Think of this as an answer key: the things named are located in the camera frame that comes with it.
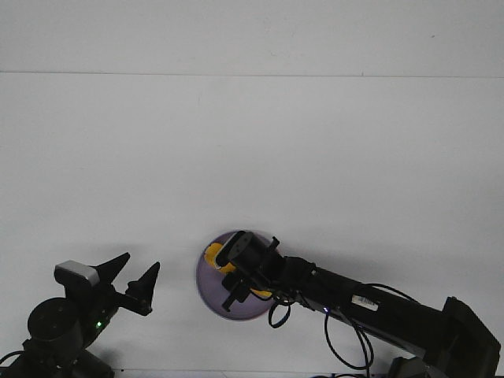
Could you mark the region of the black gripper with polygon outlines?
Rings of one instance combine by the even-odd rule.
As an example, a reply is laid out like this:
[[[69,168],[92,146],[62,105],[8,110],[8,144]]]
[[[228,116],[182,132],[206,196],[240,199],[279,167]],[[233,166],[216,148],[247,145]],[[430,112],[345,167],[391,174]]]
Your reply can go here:
[[[138,280],[129,282],[126,292],[121,294],[115,290],[112,283],[129,259],[130,254],[125,252],[100,265],[95,265],[98,282],[94,287],[84,285],[65,287],[66,297],[77,306],[85,339],[97,339],[119,308],[142,316],[152,312],[154,288],[161,264],[159,261],[152,264]]]
[[[222,303],[226,311],[234,302],[244,303],[250,289],[274,293],[286,268],[286,258],[277,247],[280,241],[269,241],[250,231],[236,231],[217,254],[217,264],[231,263],[235,271],[225,275],[222,286],[229,292]]]

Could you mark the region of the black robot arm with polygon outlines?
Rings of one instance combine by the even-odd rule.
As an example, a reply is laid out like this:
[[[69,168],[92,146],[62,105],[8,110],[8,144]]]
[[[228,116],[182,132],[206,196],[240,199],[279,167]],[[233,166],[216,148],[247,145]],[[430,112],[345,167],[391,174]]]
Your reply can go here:
[[[238,231],[207,246],[204,258],[223,274],[222,285],[229,293],[222,304],[225,310],[255,295],[274,307],[298,303],[326,319],[342,321],[361,341],[364,371],[374,358],[369,345],[374,336],[412,355],[394,359],[390,377],[495,375],[501,345],[464,302],[449,297],[442,309],[433,309],[385,285],[361,283],[302,258],[283,256],[279,243]]]
[[[28,317],[29,338],[3,377],[113,377],[115,372],[88,351],[120,308],[147,316],[160,271],[156,262],[120,293],[113,281],[130,258],[124,253],[100,265],[64,261],[54,268],[62,297],[40,302]]]

